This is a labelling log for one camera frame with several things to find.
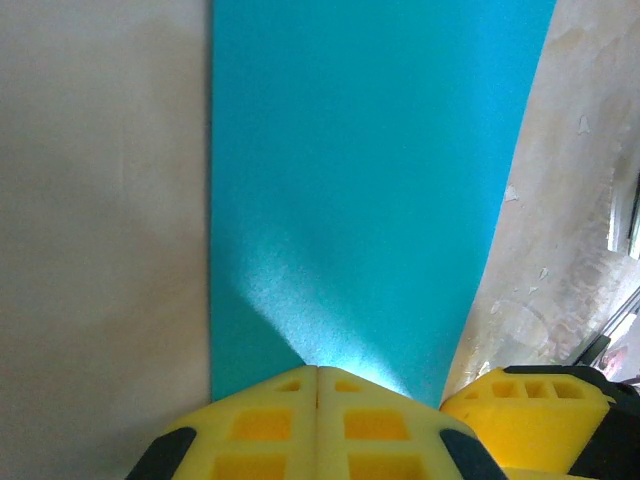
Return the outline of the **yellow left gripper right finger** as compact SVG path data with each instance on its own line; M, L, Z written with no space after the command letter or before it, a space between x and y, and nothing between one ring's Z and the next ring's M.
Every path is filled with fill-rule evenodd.
M318 370L318 479L503 479L463 422L332 367Z

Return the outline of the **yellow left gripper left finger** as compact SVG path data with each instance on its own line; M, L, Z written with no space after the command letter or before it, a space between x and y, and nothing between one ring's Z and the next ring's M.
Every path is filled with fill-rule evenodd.
M318 369L295 368L173 421L129 479L314 479Z

